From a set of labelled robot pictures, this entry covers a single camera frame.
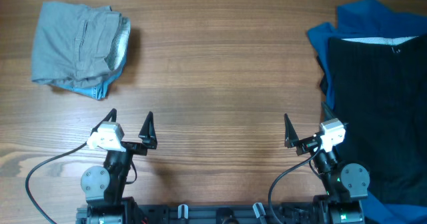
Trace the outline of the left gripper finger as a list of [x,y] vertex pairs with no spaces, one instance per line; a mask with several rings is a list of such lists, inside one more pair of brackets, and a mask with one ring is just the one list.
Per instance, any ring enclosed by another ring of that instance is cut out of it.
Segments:
[[98,130],[99,126],[103,122],[116,122],[117,119],[117,109],[113,108],[92,130],[91,133],[94,133]]
[[157,149],[157,137],[155,134],[153,113],[151,111],[147,114],[138,137],[141,139],[142,145],[147,149]]

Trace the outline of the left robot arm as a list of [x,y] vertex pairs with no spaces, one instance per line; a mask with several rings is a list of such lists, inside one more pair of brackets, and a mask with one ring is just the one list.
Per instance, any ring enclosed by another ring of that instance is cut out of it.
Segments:
[[133,156],[146,156],[149,149],[157,148],[153,113],[149,112],[138,137],[140,142],[124,141],[124,132],[116,121],[117,110],[112,109],[91,131],[87,140],[90,149],[107,151],[102,166],[92,166],[81,177],[87,208],[79,209],[77,224],[148,223],[147,215],[133,197],[124,197],[130,170],[135,170]]

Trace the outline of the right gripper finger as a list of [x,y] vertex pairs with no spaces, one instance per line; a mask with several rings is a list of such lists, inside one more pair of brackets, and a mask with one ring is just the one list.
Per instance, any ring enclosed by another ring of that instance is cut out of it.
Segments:
[[325,101],[321,102],[321,106],[324,112],[324,121],[329,121],[336,118],[336,114]]
[[286,129],[284,145],[287,148],[293,148],[295,147],[295,144],[299,141],[299,138],[287,113],[284,114],[284,123]]

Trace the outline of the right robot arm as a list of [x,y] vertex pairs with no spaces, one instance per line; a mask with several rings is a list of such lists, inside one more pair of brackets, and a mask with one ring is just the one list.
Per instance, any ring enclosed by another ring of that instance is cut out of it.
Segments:
[[364,223],[361,200],[368,197],[370,174],[365,166],[343,160],[336,147],[344,142],[347,124],[341,122],[323,102],[326,120],[319,131],[300,139],[284,115],[285,147],[295,148],[297,155],[310,154],[309,165],[317,173],[326,193],[313,198],[311,223]]

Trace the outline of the black shorts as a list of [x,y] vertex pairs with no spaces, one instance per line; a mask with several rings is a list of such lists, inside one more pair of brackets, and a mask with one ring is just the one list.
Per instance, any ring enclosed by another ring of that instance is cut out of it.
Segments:
[[426,205],[426,36],[399,45],[329,40],[340,155],[370,170],[382,203]]

